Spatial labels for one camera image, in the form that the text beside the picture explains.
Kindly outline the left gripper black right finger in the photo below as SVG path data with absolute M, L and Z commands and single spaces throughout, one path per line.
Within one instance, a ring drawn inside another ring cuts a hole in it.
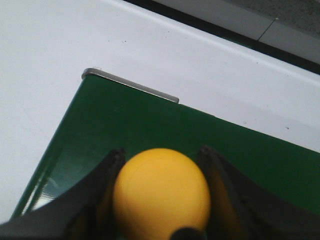
M 257 185 L 214 148 L 204 145 L 197 164 L 207 181 L 209 240 L 318 240 L 320 217 Z

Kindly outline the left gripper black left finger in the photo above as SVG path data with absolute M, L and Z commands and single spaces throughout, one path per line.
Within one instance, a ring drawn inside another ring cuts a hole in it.
M 44 206 L 0 226 L 2 240 L 115 240 L 114 185 L 125 164 L 114 149 L 82 180 Z

